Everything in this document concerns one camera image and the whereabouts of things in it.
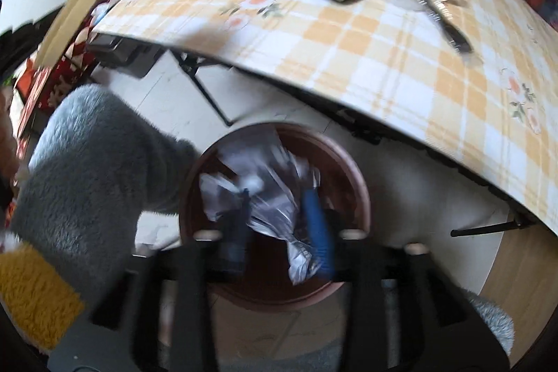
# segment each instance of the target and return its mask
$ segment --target tablecloth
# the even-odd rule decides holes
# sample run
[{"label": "tablecloth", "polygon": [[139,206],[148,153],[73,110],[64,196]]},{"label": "tablecloth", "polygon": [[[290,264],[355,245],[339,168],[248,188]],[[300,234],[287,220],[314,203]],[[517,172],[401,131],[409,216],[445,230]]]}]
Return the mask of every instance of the tablecloth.
[{"label": "tablecloth", "polygon": [[476,64],[425,13],[384,0],[122,0],[96,30],[211,55],[355,108],[558,233],[558,35],[523,0],[449,9]]}]

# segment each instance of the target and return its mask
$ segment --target person's leg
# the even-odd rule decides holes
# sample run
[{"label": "person's leg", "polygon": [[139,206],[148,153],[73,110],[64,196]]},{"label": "person's leg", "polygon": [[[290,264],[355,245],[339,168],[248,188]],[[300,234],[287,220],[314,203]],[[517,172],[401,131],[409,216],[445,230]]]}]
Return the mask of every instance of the person's leg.
[{"label": "person's leg", "polygon": [[41,136],[10,229],[90,300],[131,253],[141,212],[177,212],[196,158],[109,91],[81,87]]}]

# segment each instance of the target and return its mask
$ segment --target plaid tablecloth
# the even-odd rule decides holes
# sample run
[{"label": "plaid tablecloth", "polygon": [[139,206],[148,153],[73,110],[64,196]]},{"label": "plaid tablecloth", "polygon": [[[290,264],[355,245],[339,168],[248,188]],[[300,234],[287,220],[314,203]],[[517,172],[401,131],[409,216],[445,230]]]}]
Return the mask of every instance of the plaid tablecloth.
[{"label": "plaid tablecloth", "polygon": [[97,31],[211,55],[362,111],[558,233],[558,35],[522,0],[450,7],[478,61],[383,0],[122,0]]}]

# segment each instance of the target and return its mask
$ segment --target plastic bag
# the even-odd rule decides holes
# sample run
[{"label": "plastic bag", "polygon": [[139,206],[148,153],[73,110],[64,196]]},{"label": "plastic bag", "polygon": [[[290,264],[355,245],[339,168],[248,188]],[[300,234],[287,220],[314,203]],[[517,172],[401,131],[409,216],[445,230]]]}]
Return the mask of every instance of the plastic bag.
[{"label": "plastic bag", "polygon": [[273,128],[247,133],[241,139],[225,142],[219,159],[238,177],[200,175],[200,191],[208,219],[240,207],[240,194],[249,190],[251,218],[248,225],[262,235],[287,242],[289,278],[293,284],[309,279],[320,268],[306,238],[300,216],[304,189],[319,185],[319,172],[305,159],[286,150]]}]

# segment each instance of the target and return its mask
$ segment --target round trash bin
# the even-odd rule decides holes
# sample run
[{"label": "round trash bin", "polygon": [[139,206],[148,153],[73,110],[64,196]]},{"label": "round trash bin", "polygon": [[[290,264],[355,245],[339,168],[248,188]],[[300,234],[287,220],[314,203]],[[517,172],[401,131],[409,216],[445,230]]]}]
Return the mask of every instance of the round trash bin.
[{"label": "round trash bin", "polygon": [[[348,229],[370,231],[370,197],[364,178],[350,155],[335,141],[300,125],[269,122],[249,125],[229,133],[209,147],[192,167],[184,182],[180,202],[180,235],[182,241],[200,229],[211,229],[213,223],[204,212],[200,193],[200,174],[222,173],[231,176],[218,158],[223,141],[241,138],[253,129],[275,128],[283,146],[297,157],[306,158],[319,169],[321,183],[318,194],[328,200]],[[314,276],[294,286],[288,277],[287,247],[283,240],[254,232],[247,251],[244,276],[234,283],[218,284],[214,291],[246,309],[266,312],[299,310],[332,294],[342,283]]]}]

